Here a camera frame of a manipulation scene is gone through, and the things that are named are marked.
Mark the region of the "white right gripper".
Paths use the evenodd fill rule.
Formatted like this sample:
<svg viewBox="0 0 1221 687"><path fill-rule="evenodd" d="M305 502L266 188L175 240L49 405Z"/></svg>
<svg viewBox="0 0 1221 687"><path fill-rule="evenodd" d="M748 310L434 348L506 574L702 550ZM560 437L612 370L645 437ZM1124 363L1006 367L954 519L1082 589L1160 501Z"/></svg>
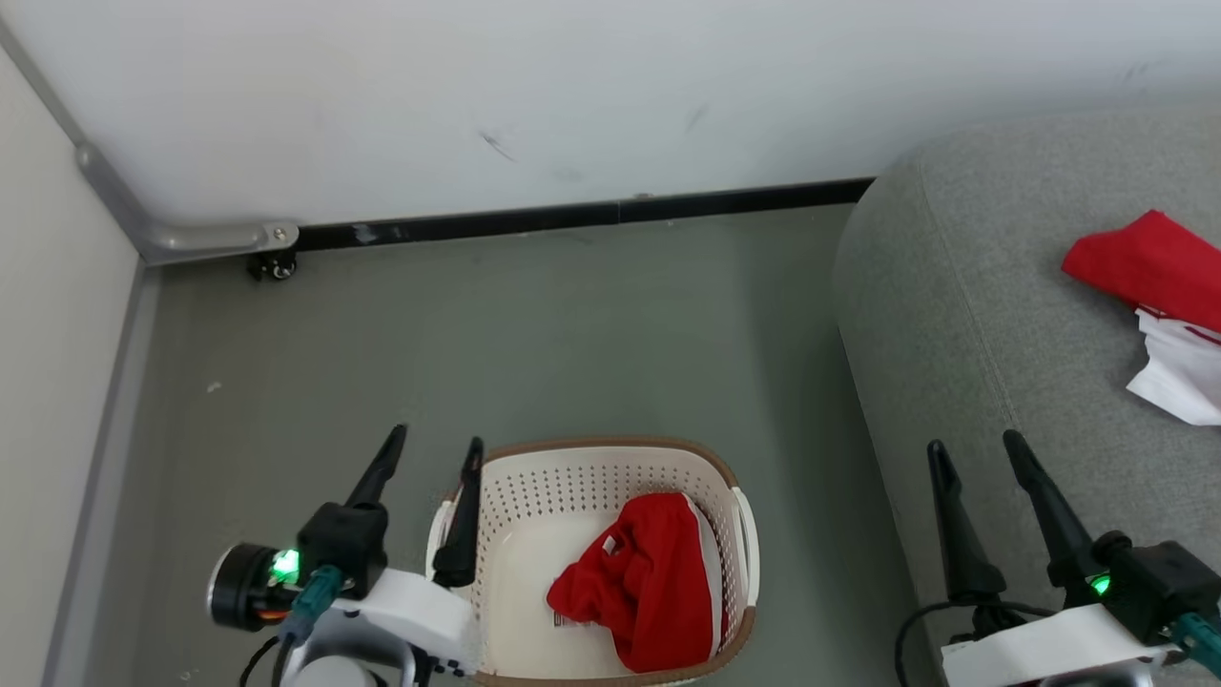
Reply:
<svg viewBox="0 0 1221 687"><path fill-rule="evenodd" d="M950 686L1151 686L1166 665L1186 659L1172 643L1147 646L1099 602L1093 578L1100 565L1093 539L1050 473L1017 430L1002 433L1015 478L1029 497L1046 547L1046 577L1065 592L1065 606L1081 606L1016 628L941 648L941 674ZM996 602L1006 591L962 503L962 480L946 445L927 447L941 567L950 602Z"/></svg>

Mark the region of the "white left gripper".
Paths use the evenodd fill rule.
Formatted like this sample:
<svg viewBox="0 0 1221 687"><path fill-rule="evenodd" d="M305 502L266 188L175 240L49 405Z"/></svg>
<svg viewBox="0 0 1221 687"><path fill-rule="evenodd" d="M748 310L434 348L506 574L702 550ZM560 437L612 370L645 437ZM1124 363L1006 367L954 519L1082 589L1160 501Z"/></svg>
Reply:
<svg viewBox="0 0 1221 687"><path fill-rule="evenodd" d="M347 499L348 508L381 504L383 487L396 473L408 434L396 425L361 473ZM462 466L462 488L444 543L433 555L433 582L421 574L391 570L359 603L363 661L396 667L403 676L451 674L474 676L484 661L484 636L474 606L460 591L475 582L484 439L474 436Z"/></svg>

